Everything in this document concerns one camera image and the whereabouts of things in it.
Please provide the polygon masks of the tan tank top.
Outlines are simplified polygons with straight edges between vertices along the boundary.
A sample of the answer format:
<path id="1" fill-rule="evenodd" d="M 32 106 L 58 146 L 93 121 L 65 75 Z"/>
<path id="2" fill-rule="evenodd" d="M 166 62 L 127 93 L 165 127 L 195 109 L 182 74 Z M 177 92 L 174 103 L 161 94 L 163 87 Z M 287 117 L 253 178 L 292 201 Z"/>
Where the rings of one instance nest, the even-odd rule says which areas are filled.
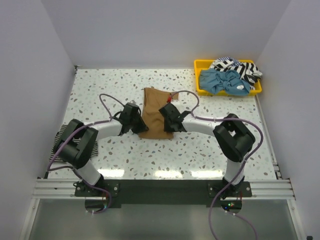
<path id="1" fill-rule="evenodd" d="M 148 131 L 138 136 L 149 140 L 170 140 L 174 137 L 172 132 L 164 131 L 164 117 L 159 109 L 167 104 L 171 93 L 156 88 L 145 87 L 143 90 L 143 111 L 142 120 L 148 127 Z"/>

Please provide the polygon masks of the black white striped tank top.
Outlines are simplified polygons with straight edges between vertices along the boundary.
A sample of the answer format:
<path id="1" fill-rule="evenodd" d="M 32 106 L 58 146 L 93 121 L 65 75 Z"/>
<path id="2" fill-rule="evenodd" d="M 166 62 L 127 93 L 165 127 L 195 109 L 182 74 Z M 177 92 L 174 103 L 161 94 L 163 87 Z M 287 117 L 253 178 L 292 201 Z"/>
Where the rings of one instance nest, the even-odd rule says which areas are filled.
<path id="1" fill-rule="evenodd" d="M 60 139 L 61 135 L 64 133 L 64 131 L 66 130 L 67 128 L 67 125 L 66 124 L 63 124 L 61 127 L 60 127 L 60 130 L 56 133 L 55 137 L 54 137 L 54 142 L 53 142 L 53 146 L 51 148 L 51 152 L 50 152 L 50 156 L 49 156 L 49 159 L 48 161 L 50 162 L 52 160 L 52 158 L 54 157 L 55 155 L 55 146 L 58 142 L 58 140 Z M 71 151 L 74 151 L 77 149 L 77 146 L 80 142 L 80 138 L 75 138 L 73 137 L 68 143 L 67 145 L 62 149 L 62 151 L 60 152 L 60 154 L 64 154 L 67 150 L 71 150 Z M 98 143 L 95 141 L 93 146 L 92 146 L 92 149 L 91 149 L 91 153 L 90 153 L 90 158 L 94 158 L 94 157 L 97 157 L 98 156 L 98 153 L 99 153 L 99 146 L 98 146 Z M 60 158 L 60 155 L 58 155 L 55 159 L 54 159 L 54 162 L 57 162 L 57 163 L 63 163 L 64 160 Z"/>

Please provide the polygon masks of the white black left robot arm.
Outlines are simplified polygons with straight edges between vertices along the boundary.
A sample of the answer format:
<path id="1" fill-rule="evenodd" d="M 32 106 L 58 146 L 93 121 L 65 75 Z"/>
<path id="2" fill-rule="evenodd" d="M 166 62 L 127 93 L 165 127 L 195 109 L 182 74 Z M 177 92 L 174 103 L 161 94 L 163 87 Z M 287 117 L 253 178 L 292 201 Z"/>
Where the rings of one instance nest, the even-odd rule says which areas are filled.
<path id="1" fill-rule="evenodd" d="M 95 143 L 108 137 L 122 136 L 129 131 L 140 134 L 148 130 L 139 106 L 129 102 L 110 120 L 88 124 L 77 119 L 71 120 L 53 147 L 53 157 L 68 163 L 86 183 L 86 191 L 92 196 L 99 196 L 104 190 L 104 177 L 91 161 Z"/>

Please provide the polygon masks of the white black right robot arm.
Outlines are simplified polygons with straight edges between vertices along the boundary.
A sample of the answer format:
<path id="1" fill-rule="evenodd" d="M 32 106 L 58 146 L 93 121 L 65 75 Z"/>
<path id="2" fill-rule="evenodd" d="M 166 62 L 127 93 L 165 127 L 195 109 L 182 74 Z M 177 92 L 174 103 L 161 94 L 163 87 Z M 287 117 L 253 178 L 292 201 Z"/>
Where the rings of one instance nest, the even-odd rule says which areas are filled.
<path id="1" fill-rule="evenodd" d="M 178 108 L 167 103 L 159 109 L 164 118 L 164 131 L 195 132 L 215 137 L 222 153 L 227 158 L 226 172 L 223 176 L 223 192 L 230 197 L 235 196 L 244 181 L 245 157 L 252 150 L 256 138 L 239 121 L 235 114 L 229 114 L 222 120 L 193 116 L 190 111 L 180 112 Z"/>

